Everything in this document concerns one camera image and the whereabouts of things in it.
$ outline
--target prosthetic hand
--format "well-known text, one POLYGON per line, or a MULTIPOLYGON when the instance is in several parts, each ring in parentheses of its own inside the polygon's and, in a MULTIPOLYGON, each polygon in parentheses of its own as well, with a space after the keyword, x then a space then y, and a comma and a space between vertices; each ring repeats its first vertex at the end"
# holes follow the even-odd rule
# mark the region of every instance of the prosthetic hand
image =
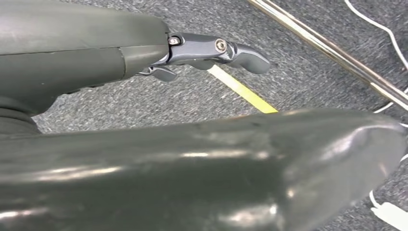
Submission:
POLYGON ((172 81, 165 66, 214 63, 262 74, 268 60, 219 37, 171 33, 158 18, 49 0, 0 0, 0 108, 30 116, 85 87, 133 76, 172 81))

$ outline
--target chrome rod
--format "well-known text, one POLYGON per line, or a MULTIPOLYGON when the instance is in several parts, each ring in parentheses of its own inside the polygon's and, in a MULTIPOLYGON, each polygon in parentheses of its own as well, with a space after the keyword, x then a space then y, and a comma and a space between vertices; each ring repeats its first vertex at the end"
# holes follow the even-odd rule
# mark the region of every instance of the chrome rod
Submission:
POLYGON ((336 61, 345 69, 370 85, 379 94, 385 96, 395 104, 408 111, 408 96, 379 74, 353 58, 337 45, 324 38, 284 9, 269 0, 248 0, 255 7, 262 10, 271 18, 294 32, 298 37, 336 61))

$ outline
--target screw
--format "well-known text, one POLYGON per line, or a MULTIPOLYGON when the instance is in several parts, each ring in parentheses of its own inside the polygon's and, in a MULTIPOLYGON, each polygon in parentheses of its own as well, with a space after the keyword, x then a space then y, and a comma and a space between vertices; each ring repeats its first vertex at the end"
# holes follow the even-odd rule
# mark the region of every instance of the screw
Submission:
POLYGON ((216 50, 218 52, 225 52, 227 50, 227 42, 223 39, 217 39, 216 40, 216 50))
POLYGON ((179 45, 181 43, 180 39, 177 37, 169 37, 168 38, 168 44, 176 46, 179 45))

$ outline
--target white cord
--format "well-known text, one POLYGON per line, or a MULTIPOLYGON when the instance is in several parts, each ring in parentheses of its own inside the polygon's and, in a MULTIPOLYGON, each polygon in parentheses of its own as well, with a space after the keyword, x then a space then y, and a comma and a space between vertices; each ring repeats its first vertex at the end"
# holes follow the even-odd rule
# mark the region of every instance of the white cord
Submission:
MULTIPOLYGON (((344 1, 345 1, 345 3, 347 4, 348 8, 350 8, 351 11, 352 11, 353 13, 355 13, 358 17, 364 19, 364 20, 367 21, 368 23, 370 23, 370 24, 372 24, 372 25, 374 25, 374 26, 380 28, 381 30, 384 30, 385 32, 387 32, 387 33, 389 34, 390 39, 391 39, 391 42, 392 42, 392 44, 393 44, 393 46, 394 46, 394 48, 395 48, 395 51, 396 51, 396 53, 398 54, 398 57, 401 59, 402 63, 404 64, 405 69, 408 70, 408 62, 407 62, 407 60, 405 59, 404 55, 402 54, 401 49, 399 48, 398 43, 396 42, 396 39, 395 39, 395 36, 394 36, 393 32, 392 32, 389 28, 387 28, 387 27, 385 27, 385 26, 383 26, 383 25, 381 25, 381 24, 375 22, 374 20, 372 20, 372 19, 368 18, 367 16, 363 15, 362 13, 360 13, 357 9, 354 8, 354 6, 350 3, 349 0, 344 0, 344 1)), ((405 93, 405 94, 408 93, 408 87, 405 88, 404 93, 405 93)), ((384 106, 384 107, 382 107, 382 108, 376 110, 374 113, 383 112, 383 111, 385 111, 386 109, 390 108, 393 104, 394 104, 393 102, 389 102, 386 106, 384 106)))
MULTIPOLYGON (((406 159, 408 159, 408 154, 406 154, 405 156, 402 157, 401 162, 403 162, 403 161, 406 160, 406 159)), ((375 198, 374 198, 374 193, 373 193, 372 190, 371 190, 371 192, 369 193, 369 197, 370 197, 371 203, 372 203, 372 205, 373 205, 374 207, 376 207, 376 208, 380 208, 380 207, 381 207, 381 205, 375 200, 375 198)))

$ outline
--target yellow tape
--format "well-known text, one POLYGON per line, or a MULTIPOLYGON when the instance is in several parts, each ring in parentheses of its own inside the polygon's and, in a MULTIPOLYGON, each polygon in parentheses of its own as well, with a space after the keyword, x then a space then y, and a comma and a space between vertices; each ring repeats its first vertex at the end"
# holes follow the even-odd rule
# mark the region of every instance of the yellow tape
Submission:
POLYGON ((269 103, 264 101, 261 97, 256 95, 253 91, 247 88, 245 85, 240 83, 230 74, 225 72, 219 66, 214 65, 208 72, 214 75, 217 79, 231 88, 235 93, 243 97, 247 100, 250 104, 252 104, 255 108, 263 113, 275 113, 278 112, 274 107, 272 107, 269 103))

